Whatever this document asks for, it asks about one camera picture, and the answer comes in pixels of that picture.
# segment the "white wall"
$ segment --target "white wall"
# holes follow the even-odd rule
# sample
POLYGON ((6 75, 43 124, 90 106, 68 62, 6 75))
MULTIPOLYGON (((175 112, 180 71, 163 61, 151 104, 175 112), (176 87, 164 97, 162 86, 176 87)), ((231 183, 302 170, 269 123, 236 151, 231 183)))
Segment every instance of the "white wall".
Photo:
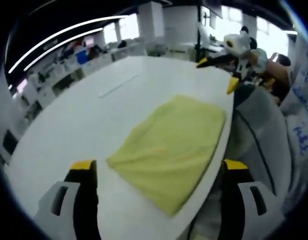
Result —
POLYGON ((117 42, 121 42, 122 41, 122 36, 120 34, 120 27, 119 27, 119 22, 115 22, 115 31, 116 31, 116 36, 117 36, 117 42))
POLYGON ((94 35, 95 44, 97 44, 99 47, 103 47, 106 45, 105 43, 105 36, 104 31, 100 31, 99 33, 94 35))
POLYGON ((154 18, 154 31, 156 37, 163 37, 165 35, 164 29, 164 15, 163 8, 160 3, 154 2, 152 4, 153 18, 154 18))
POLYGON ((243 13, 243 26, 246 26, 249 30, 249 35, 254 39, 256 39, 256 34, 257 34, 256 18, 243 13))
POLYGON ((163 9, 167 44, 197 42, 197 7, 175 6, 163 9))
POLYGON ((21 138, 23 132, 20 119, 23 114, 19 102, 12 98, 5 77, 5 70, 2 67, 0 72, 0 154, 7 162, 9 162, 10 156, 3 148, 4 135, 7 130, 10 130, 17 139, 21 138))
POLYGON ((152 39, 152 30, 154 29, 154 23, 152 21, 153 14, 151 11, 150 4, 143 4, 138 7, 138 27, 139 34, 141 37, 146 39, 146 41, 150 41, 152 39))

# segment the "white table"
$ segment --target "white table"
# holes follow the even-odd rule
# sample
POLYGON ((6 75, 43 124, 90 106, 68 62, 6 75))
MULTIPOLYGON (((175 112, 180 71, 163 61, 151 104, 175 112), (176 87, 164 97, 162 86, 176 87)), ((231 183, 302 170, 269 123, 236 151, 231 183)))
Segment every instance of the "white table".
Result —
POLYGON ((104 240, 174 240, 192 221, 219 170, 230 131, 233 95, 229 73, 158 57, 127 57, 60 95, 30 125, 19 142, 8 176, 19 203, 34 216, 38 201, 63 181, 75 161, 98 164, 98 226, 104 240), (226 110, 218 147, 196 190, 172 218, 108 167, 105 158, 131 129, 174 94, 193 96, 226 110))
MULTIPOLYGON (((185 46, 185 47, 192 47, 192 48, 195 48, 195 45, 196 45, 197 43, 194 43, 194 42, 183 42, 183 43, 181 43, 180 45, 181 46, 185 46)), ((215 52, 215 53, 218 53, 218 52, 220 52, 220 51, 222 51, 224 49, 224 47, 222 47, 222 46, 220 46, 220 45, 212 45, 212 44, 210 44, 208 47, 207 47, 207 50, 208 51, 211 51, 211 52, 215 52)))

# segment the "office furniture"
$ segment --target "office furniture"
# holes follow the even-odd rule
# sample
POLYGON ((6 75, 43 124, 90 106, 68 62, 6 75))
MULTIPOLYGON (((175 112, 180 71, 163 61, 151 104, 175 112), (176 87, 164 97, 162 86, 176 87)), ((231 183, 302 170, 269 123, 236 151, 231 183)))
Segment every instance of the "office furniture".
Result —
POLYGON ((164 57, 188 61, 188 49, 186 45, 168 45, 164 57))
POLYGON ((114 62, 61 94, 29 126, 16 148, 8 176, 11 190, 33 217, 38 201, 75 161, 96 159, 98 228, 102 239, 174 240, 205 201, 223 160, 230 132, 233 94, 230 74, 163 57, 133 56, 114 62), (175 94, 216 104, 226 122, 210 165, 195 191, 174 216, 110 169, 109 157, 134 126, 175 94))
POLYGON ((110 51, 113 61, 126 58, 127 56, 146 56, 145 45, 143 43, 133 43, 124 48, 116 48, 110 51))

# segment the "ceiling light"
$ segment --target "ceiling light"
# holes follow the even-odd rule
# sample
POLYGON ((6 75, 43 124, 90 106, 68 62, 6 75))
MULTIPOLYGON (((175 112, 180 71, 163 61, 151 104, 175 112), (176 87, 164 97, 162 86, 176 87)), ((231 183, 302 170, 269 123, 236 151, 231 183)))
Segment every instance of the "ceiling light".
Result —
POLYGON ((113 20, 113 19, 123 19, 127 17, 127 15, 119 15, 119 16, 107 16, 107 17, 101 17, 101 18, 97 18, 97 19, 93 19, 93 20, 89 20, 89 21, 85 21, 85 22, 81 22, 79 24, 70 26, 68 28, 65 28, 51 36, 49 36, 48 38, 42 40, 40 43, 38 43, 37 45, 35 45, 34 47, 32 47, 28 52, 26 52, 8 71, 9 74, 11 74, 13 72, 13 70, 15 70, 15 68, 26 58, 28 57, 29 54, 31 54, 34 50, 36 50, 37 48, 39 48, 41 45, 45 44, 46 42, 48 42, 49 40, 55 38, 56 36, 63 34, 69 30, 78 28, 80 26, 83 25, 87 25, 87 24, 91 24, 91 23, 96 23, 96 22, 101 22, 101 21, 106 21, 106 20, 113 20))
POLYGON ((74 37, 71 37, 70 39, 67 39, 55 46, 53 46, 52 48, 48 49, 47 51, 45 51, 43 54, 41 54, 38 58, 36 58, 35 60, 33 60, 30 64, 27 65, 27 67, 24 68, 24 71, 27 71, 32 65, 34 65, 37 61, 39 61, 40 59, 42 59, 44 56, 46 56, 48 53, 52 52, 53 50, 55 50, 56 48, 59 48, 60 46, 66 44, 66 43, 69 43, 75 39, 78 39, 82 36, 85 36, 85 35, 89 35, 89 34, 92 34, 92 33, 95 33, 95 32, 99 32, 103 30, 103 28, 98 28, 98 29, 94 29, 94 30, 91 30, 91 31, 87 31, 87 32, 84 32, 82 34, 79 34, 79 35, 76 35, 74 37))
POLYGON ((40 7, 36 8, 35 10, 33 10, 29 15, 33 14, 34 12, 38 11, 39 9, 42 9, 44 6, 47 6, 48 4, 53 3, 54 1, 57 1, 57 0, 51 0, 51 1, 41 5, 40 7))
POLYGON ((297 35, 297 32, 293 30, 284 30, 283 32, 290 35, 297 35))

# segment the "yellow towel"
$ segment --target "yellow towel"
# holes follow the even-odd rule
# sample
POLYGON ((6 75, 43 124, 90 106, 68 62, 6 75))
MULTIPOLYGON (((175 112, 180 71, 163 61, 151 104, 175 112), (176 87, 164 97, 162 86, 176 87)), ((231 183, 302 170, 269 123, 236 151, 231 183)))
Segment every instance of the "yellow towel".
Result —
POLYGON ((225 118, 215 105, 176 95, 136 126, 107 163, 172 216, 205 172, 225 118))

